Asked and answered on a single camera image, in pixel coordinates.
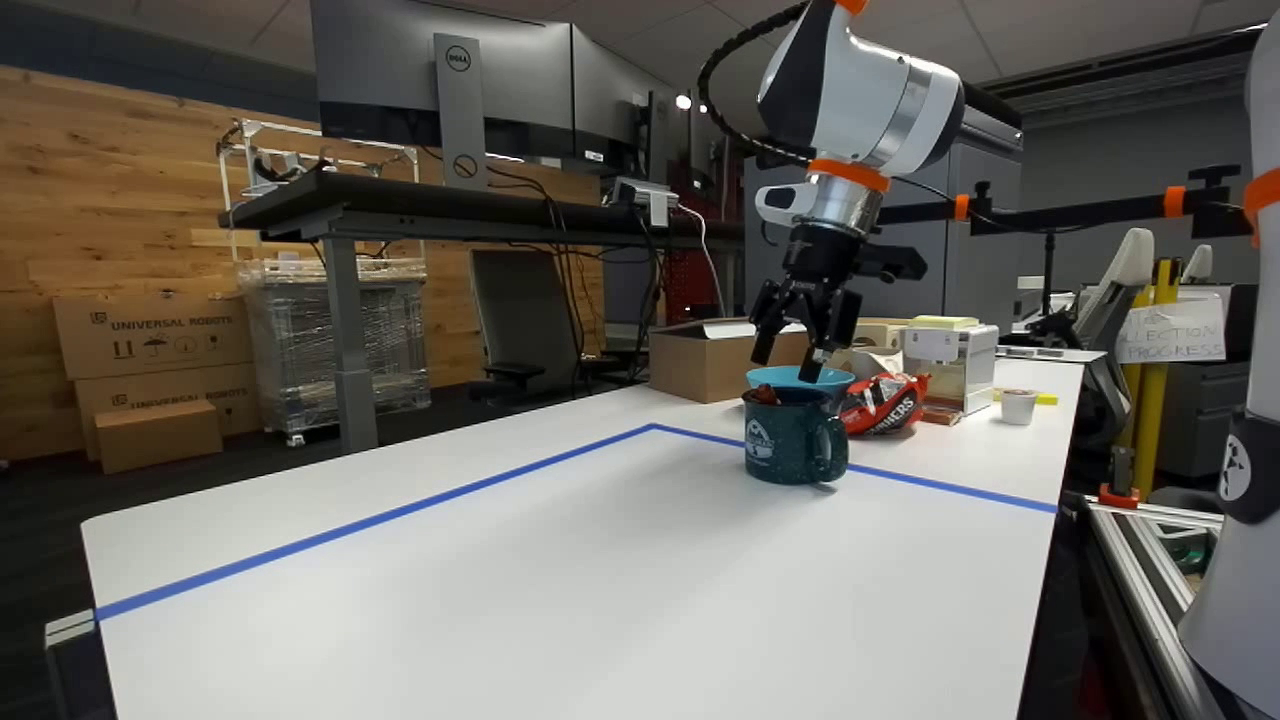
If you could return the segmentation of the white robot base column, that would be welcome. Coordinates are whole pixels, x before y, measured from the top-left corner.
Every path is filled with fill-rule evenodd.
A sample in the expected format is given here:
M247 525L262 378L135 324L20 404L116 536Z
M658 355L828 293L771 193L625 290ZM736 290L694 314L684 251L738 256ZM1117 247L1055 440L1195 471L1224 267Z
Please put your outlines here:
M1249 147L1260 264L1249 400L1224 440L1224 525L1178 642L1249 720L1280 720L1280 11L1249 66Z

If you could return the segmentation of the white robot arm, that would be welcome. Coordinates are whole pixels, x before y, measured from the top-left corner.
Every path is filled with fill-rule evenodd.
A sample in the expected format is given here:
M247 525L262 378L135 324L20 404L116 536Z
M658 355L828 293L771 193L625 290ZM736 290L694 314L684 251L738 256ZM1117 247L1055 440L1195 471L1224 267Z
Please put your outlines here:
M882 195L946 151L963 120L963 79L936 66L856 38L867 0L794 0L728 38L694 74L710 123L801 167L794 183L765 183L753 208L788 232L782 275L766 280L749 322L753 359L766 365L788 324L808 334L801 379L852 345L863 296L852 275L920 280L929 262L875 246ZM716 68L765 31L782 31L754 87L758 135L738 131L710 101Z

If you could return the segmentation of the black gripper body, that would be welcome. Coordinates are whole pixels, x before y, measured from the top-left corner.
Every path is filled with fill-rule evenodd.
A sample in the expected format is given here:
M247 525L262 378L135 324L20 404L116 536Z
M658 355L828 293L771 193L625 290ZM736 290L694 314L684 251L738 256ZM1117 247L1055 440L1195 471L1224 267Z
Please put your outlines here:
M882 284L920 280L929 262L904 246L871 246L858 232L808 227L788 235L782 275L815 290L842 290L852 275Z

